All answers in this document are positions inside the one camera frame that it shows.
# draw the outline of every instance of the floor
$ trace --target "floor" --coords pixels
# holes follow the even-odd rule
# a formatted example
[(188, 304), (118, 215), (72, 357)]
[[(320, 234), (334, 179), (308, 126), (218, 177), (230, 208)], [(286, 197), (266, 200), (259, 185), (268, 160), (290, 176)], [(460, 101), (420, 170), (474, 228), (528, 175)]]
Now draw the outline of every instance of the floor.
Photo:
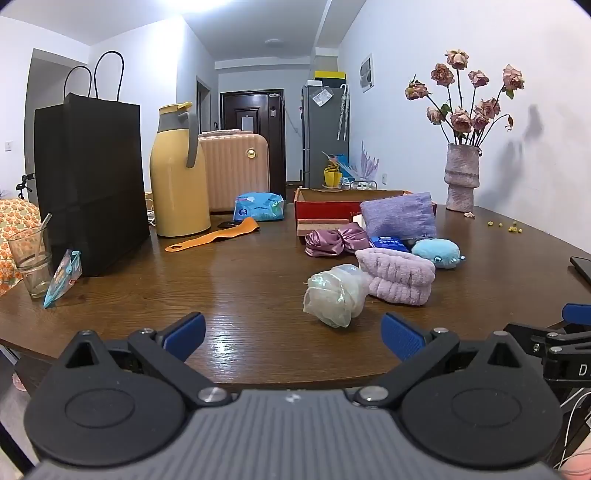
[[(30, 459), (35, 459), (36, 462), (33, 448), (22, 424), (29, 395), (14, 387), (12, 384), (13, 371), (12, 364), (0, 353), (0, 421), (27, 456)], [(4, 452), (0, 451), (0, 480), (16, 480), (20, 476), (20, 472), (14, 468)]]

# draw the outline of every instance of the plastic bag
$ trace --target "plastic bag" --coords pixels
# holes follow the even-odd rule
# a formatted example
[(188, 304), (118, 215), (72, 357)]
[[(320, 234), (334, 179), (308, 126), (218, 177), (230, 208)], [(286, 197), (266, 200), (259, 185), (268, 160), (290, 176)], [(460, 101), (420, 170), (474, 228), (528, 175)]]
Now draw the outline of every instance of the plastic bag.
[(348, 327), (361, 314), (368, 294), (365, 273), (355, 265), (339, 265), (308, 279), (304, 312), (333, 328)]
[(245, 193), (236, 199), (234, 221), (252, 217), (257, 222), (283, 220), (283, 197), (275, 193)]
[(81, 275), (80, 252), (67, 250), (64, 258), (61, 259), (60, 266), (57, 267), (53, 280), (49, 284), (43, 308), (48, 308), (49, 305), (70, 290)]

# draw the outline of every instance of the orange plastic strap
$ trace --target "orange plastic strap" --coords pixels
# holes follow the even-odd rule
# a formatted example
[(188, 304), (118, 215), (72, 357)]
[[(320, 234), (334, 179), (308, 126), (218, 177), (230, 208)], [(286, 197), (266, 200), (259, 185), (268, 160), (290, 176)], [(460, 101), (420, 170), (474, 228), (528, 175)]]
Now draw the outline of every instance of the orange plastic strap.
[(218, 238), (234, 238), (235, 236), (246, 235), (253, 233), (258, 230), (258, 223), (255, 222), (254, 218), (248, 217), (240, 225), (229, 228), (227, 230), (218, 230), (217, 232), (208, 233), (207, 235), (200, 236), (193, 240), (187, 240), (181, 244), (170, 245), (166, 248), (167, 252), (182, 252), (187, 248), (199, 247), (200, 245), (206, 245), (213, 242)]

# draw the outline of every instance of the brown door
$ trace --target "brown door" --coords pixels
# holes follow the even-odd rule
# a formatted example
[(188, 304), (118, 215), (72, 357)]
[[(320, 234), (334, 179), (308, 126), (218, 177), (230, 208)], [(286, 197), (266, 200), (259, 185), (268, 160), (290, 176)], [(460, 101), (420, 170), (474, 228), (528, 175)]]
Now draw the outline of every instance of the brown door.
[(222, 94), (222, 129), (252, 130), (269, 144), (269, 185), (285, 199), (283, 90)]

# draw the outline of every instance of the gray gripper base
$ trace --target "gray gripper base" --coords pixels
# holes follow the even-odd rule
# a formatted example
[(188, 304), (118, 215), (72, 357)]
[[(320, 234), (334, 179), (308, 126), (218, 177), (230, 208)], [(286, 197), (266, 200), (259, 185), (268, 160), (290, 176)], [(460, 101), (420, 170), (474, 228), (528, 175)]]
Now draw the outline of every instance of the gray gripper base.
[(433, 459), (384, 410), (352, 405), (342, 391), (244, 391), (202, 409), (160, 453), (110, 470), (43, 462), (28, 480), (558, 480), (537, 463), (480, 472)]

